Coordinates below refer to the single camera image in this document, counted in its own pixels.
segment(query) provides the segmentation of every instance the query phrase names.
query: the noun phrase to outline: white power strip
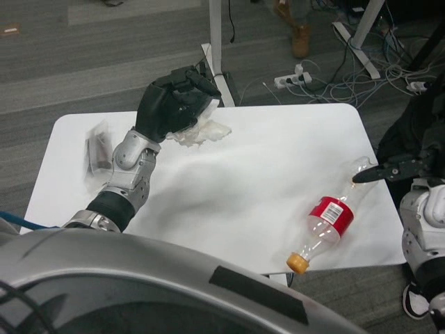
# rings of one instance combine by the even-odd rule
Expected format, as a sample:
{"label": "white power strip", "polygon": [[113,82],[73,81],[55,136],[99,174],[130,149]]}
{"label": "white power strip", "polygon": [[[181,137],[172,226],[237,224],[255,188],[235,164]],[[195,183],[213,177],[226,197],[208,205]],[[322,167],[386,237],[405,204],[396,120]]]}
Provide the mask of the white power strip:
{"label": "white power strip", "polygon": [[[292,80],[293,84],[286,82],[287,79]],[[284,77],[278,77],[275,78],[273,81],[275,83],[275,87],[281,89],[281,88],[286,88],[286,86],[292,87],[294,85],[310,84],[312,82],[312,78],[308,72],[303,72],[303,74],[291,74],[291,75],[286,75]]]}

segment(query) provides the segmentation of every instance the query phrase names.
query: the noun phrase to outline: table leg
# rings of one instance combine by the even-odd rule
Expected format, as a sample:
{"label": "table leg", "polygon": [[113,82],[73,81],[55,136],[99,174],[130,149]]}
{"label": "table leg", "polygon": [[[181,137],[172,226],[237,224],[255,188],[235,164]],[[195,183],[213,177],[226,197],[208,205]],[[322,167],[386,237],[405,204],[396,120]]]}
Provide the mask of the table leg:
{"label": "table leg", "polygon": [[210,44],[201,45],[216,86],[221,92],[221,99],[224,106],[235,106],[232,94],[221,70],[222,46],[221,46],[221,0],[210,0]]}
{"label": "table leg", "polygon": [[360,63],[366,68],[372,80],[380,78],[380,73],[369,60],[368,56],[361,50],[362,44],[366,35],[371,30],[375,19],[382,9],[385,0],[370,0],[369,5],[364,11],[363,17],[360,20],[359,26],[355,32],[355,35],[351,38],[348,30],[341,22],[334,22],[332,25],[340,33],[340,36],[345,40],[345,42],[350,41],[351,51],[354,52]]}

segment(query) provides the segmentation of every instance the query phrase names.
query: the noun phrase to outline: blue cable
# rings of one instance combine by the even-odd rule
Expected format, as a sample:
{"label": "blue cable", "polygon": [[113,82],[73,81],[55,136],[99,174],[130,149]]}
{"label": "blue cable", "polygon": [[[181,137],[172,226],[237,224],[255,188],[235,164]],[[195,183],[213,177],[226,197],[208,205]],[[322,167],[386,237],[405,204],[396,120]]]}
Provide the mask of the blue cable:
{"label": "blue cable", "polygon": [[0,211],[0,218],[4,219],[9,223],[13,223],[18,226],[22,226],[23,228],[28,228],[30,230],[43,230],[48,228],[47,226],[38,225],[32,223],[30,221],[25,221],[24,219],[14,216],[13,214],[9,214],[8,212]]}

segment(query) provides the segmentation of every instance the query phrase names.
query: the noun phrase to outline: person's leg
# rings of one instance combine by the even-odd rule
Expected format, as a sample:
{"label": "person's leg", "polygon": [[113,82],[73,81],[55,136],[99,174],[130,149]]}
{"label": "person's leg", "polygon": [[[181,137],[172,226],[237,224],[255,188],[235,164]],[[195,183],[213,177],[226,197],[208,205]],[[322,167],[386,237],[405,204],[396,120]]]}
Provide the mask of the person's leg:
{"label": "person's leg", "polygon": [[311,0],[288,0],[291,3],[291,16],[296,22],[293,27],[292,52],[296,58],[309,55],[309,38],[311,29],[307,23],[307,15],[311,10]]}

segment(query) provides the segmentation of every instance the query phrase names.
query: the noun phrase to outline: plastic bottle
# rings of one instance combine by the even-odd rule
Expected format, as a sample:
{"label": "plastic bottle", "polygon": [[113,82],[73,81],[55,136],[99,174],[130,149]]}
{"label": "plastic bottle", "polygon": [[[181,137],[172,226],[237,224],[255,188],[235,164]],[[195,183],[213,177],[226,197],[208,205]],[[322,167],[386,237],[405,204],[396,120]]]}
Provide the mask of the plastic bottle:
{"label": "plastic bottle", "polygon": [[287,259],[287,265],[296,273],[304,273],[313,257],[335,245],[354,219],[363,197],[377,184],[356,184],[352,178],[358,172],[371,168],[368,157],[361,157],[351,164],[348,179],[341,195],[323,197],[307,217],[307,231],[299,249]]}

